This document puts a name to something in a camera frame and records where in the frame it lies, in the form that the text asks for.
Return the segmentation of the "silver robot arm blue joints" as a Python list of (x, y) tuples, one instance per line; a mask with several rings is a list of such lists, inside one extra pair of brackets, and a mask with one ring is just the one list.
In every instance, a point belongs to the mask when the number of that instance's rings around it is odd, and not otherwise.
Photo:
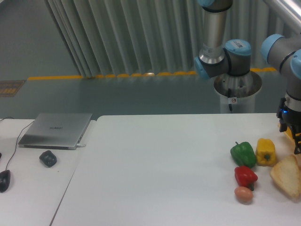
[[(240, 39), (223, 44), (227, 11), (231, 0), (200, 0), (204, 9), (205, 26), (203, 47), (195, 57), (195, 69), (204, 79), (228, 74), (243, 76), (248, 74), (251, 63), (251, 45)], [(286, 38), (280, 34), (267, 37), (261, 46), (261, 55), (268, 64), (277, 69), (287, 79), (287, 95), (301, 99), (301, 37)]]

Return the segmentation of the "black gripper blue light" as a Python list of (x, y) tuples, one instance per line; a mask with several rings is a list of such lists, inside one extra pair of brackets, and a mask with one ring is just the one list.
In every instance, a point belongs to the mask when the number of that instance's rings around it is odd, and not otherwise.
[(301, 112), (290, 109), (284, 97), (280, 98), (276, 117), (279, 118), (279, 132), (287, 131), (287, 125), (293, 125), (294, 154), (301, 153)]

